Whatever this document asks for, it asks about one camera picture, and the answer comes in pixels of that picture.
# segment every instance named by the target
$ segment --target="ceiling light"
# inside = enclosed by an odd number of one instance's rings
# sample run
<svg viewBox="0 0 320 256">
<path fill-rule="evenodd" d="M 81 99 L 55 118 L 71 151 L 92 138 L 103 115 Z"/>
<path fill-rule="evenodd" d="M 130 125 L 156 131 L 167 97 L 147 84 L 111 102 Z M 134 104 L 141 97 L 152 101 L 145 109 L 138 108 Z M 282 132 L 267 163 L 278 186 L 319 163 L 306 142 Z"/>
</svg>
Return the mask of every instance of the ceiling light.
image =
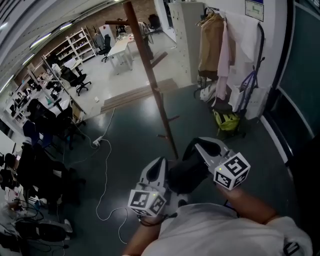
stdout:
<svg viewBox="0 0 320 256">
<path fill-rule="evenodd" d="M 29 58 L 26 59 L 26 61 L 22 64 L 22 66 L 23 66 L 24 64 L 26 64 L 28 61 L 30 61 L 33 56 L 35 56 L 34 53 L 33 53 Z"/>
<path fill-rule="evenodd" d="M 6 23 L 3 23 L 1 26 L 0 26 L 0 30 L 2 30 L 5 26 L 7 26 L 8 25 L 8 22 L 6 22 Z"/>
<path fill-rule="evenodd" d="M 12 78 L 14 78 L 14 74 L 9 78 L 8 82 L 6 82 L 5 85 L 2 87 L 2 89 L 0 90 L 0 93 L 2 93 L 4 88 L 6 88 L 8 86 L 8 84 L 11 82 Z"/>
<path fill-rule="evenodd" d="M 65 28 L 68 28 L 68 27 L 70 27 L 71 25 L 72 25 L 72 23 L 69 23 L 69 24 L 67 24 L 67 25 L 63 25 L 62 27 L 59 28 L 59 30 L 63 30 L 63 29 L 65 29 Z"/>
<path fill-rule="evenodd" d="M 42 42 L 43 40 L 45 40 L 46 38 L 48 38 L 51 35 L 51 33 L 46 34 L 45 36 L 41 37 L 40 39 L 38 39 L 37 41 L 35 41 L 33 44 L 31 44 L 30 48 L 36 46 L 37 44 L 39 44 L 40 42 Z"/>
</svg>

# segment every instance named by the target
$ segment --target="ceiling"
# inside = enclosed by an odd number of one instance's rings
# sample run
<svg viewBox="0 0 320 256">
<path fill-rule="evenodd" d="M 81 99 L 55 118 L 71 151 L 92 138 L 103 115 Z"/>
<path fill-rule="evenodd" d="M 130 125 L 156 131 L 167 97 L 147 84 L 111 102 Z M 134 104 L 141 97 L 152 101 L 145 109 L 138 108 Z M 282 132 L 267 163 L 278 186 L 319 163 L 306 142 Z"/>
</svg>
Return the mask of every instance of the ceiling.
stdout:
<svg viewBox="0 0 320 256">
<path fill-rule="evenodd" d="M 0 0 L 0 7 L 7 2 L 14 2 L 0 30 L 0 90 L 8 79 L 22 69 L 22 63 L 32 54 L 37 53 L 48 41 L 59 34 L 59 28 L 68 21 L 79 21 L 107 6 L 114 0 Z M 38 38 L 52 32 L 47 41 L 30 49 Z"/>
</svg>

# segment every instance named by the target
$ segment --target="brown jacket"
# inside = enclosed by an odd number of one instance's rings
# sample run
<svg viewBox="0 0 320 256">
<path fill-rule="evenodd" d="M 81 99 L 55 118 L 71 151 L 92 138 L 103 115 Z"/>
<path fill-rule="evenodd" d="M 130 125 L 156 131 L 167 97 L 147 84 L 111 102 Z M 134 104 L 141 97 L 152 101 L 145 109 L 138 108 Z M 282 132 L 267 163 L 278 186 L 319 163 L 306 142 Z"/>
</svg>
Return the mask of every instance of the brown jacket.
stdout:
<svg viewBox="0 0 320 256">
<path fill-rule="evenodd" d="M 199 76 L 218 79 L 217 71 L 224 33 L 224 19 L 214 14 L 201 26 Z M 229 36 L 230 64 L 236 56 L 236 42 Z"/>
</svg>

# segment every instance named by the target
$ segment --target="wooden board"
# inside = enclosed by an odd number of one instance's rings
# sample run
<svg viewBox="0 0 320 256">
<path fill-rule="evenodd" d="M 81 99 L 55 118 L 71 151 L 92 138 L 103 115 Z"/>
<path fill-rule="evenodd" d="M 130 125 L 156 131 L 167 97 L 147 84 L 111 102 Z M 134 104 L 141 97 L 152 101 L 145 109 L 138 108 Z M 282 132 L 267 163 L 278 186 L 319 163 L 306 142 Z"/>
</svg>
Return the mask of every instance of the wooden board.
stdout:
<svg viewBox="0 0 320 256">
<path fill-rule="evenodd" d="M 159 81 L 157 84 L 161 93 L 166 93 L 178 89 L 176 82 L 172 78 Z M 108 111 L 112 111 L 114 108 L 125 106 L 129 103 L 133 103 L 136 100 L 150 97 L 152 95 L 153 93 L 150 85 L 125 92 L 123 94 L 105 100 L 104 105 L 101 107 L 100 113 L 102 114 Z"/>
</svg>

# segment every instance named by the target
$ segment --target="dark green floor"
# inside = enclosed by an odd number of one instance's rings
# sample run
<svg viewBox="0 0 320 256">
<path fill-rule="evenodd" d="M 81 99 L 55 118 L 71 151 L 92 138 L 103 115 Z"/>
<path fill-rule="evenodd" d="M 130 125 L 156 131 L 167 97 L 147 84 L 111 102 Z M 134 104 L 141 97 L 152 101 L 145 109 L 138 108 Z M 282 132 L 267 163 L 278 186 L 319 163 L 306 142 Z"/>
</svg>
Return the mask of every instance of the dark green floor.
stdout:
<svg viewBox="0 0 320 256">
<path fill-rule="evenodd" d="M 189 86 L 166 94 L 165 109 L 169 117 L 180 115 L 171 123 L 173 137 L 182 157 L 188 143 L 195 137 L 216 137 L 217 125 L 207 106 L 193 98 L 195 87 Z M 102 135 L 112 112 L 88 120 L 81 130 L 92 140 Z M 235 152 L 241 152 L 251 164 L 251 170 L 243 188 L 273 206 L 281 215 L 288 215 L 299 223 L 299 209 L 293 183 L 287 169 L 264 126 L 256 120 L 246 122 L 245 138 L 226 142 Z M 138 181 L 141 170 L 153 159 L 164 156 L 174 159 L 169 144 L 157 134 L 165 134 L 153 97 L 115 111 L 106 138 L 112 145 L 108 159 L 107 190 L 98 213 L 107 218 L 111 210 L 126 207 L 130 190 Z M 64 163 L 68 166 L 95 152 L 89 140 L 76 137 L 74 149 L 65 149 Z M 105 185 L 105 159 L 110 147 L 106 141 L 99 151 L 85 162 L 72 167 L 87 180 L 80 191 L 81 205 L 66 205 L 61 215 L 69 219 L 76 237 L 67 241 L 67 256 L 121 255 L 124 244 L 118 238 L 118 228 L 125 218 L 123 209 L 115 212 L 107 221 L 96 216 L 96 207 Z M 212 202 L 223 204 L 215 186 L 204 181 L 191 195 L 193 203 Z M 121 229 L 122 239 L 128 241 L 138 226 L 136 215 L 128 211 L 128 220 Z M 54 253 L 63 255 L 63 251 Z"/>
</svg>

